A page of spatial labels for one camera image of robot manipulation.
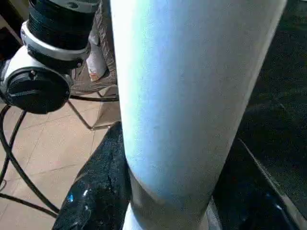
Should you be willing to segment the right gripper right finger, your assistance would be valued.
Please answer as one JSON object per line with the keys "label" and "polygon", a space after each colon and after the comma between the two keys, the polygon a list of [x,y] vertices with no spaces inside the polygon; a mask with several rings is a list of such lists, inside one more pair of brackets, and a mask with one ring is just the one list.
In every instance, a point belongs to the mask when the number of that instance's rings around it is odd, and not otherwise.
{"label": "right gripper right finger", "polygon": [[213,192],[224,230],[300,230],[302,215],[274,177],[236,139]]}

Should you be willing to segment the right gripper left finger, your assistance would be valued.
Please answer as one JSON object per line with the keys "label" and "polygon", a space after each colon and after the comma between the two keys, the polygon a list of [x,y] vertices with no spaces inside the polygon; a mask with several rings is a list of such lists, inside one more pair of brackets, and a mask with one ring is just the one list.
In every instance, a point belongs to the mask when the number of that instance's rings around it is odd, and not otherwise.
{"label": "right gripper left finger", "polygon": [[54,230],[121,230],[131,198],[122,124],[115,122],[78,172]]}

